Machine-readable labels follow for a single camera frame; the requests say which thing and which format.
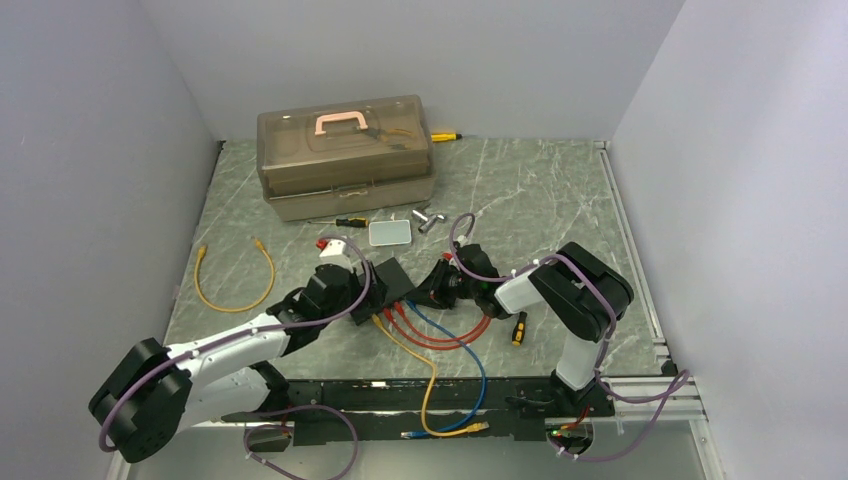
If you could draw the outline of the black network switch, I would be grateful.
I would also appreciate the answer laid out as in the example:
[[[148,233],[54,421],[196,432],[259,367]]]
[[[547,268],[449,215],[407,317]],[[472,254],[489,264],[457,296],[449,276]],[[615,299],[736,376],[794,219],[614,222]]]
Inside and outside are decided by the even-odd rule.
[[[372,315],[382,313],[415,288],[394,257],[377,265],[368,261],[367,266],[371,280],[366,297],[351,313],[351,319],[357,326],[369,321]]]

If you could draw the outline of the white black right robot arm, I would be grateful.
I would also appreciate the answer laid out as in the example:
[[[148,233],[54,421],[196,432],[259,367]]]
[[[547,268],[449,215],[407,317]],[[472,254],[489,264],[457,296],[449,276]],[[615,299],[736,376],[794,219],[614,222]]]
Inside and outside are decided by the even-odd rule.
[[[497,319],[545,304],[566,328],[550,391],[553,406],[564,415],[578,413],[600,391],[602,354],[634,298],[622,275],[575,242],[506,275],[480,245],[454,245],[408,296],[441,310],[459,299],[471,300]]]

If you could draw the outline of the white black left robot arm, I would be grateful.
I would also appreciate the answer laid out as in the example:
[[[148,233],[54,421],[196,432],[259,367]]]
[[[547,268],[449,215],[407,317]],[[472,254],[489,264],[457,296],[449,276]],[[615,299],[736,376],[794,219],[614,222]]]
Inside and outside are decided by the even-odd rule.
[[[390,288],[379,267],[363,267],[322,264],[305,286],[263,313],[200,340],[137,342],[89,401],[100,449],[137,463],[214,417],[279,417],[289,384],[272,360],[307,347],[336,320],[362,320],[384,306]]]

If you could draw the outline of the small white switch box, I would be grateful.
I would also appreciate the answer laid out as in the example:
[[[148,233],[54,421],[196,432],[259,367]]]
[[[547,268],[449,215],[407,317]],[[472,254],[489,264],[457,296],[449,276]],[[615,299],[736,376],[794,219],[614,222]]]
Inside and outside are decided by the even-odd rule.
[[[406,219],[371,222],[368,242],[372,247],[408,245],[412,242],[411,223]]]

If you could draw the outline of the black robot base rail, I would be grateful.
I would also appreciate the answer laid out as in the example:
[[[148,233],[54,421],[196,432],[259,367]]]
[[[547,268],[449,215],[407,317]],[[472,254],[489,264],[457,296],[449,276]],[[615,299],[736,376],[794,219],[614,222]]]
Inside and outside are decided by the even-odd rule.
[[[297,446],[318,446],[347,440],[346,423],[321,411],[342,412],[362,441],[399,440],[403,433],[421,430],[420,412],[427,412],[432,429],[453,425],[467,414],[487,423],[482,437],[542,441],[558,423],[588,424],[610,418],[612,400],[593,388],[574,400],[549,376],[439,379],[430,386],[424,378],[390,380],[292,380],[284,397],[266,402],[256,412],[224,416],[226,422],[286,420],[294,428]]]

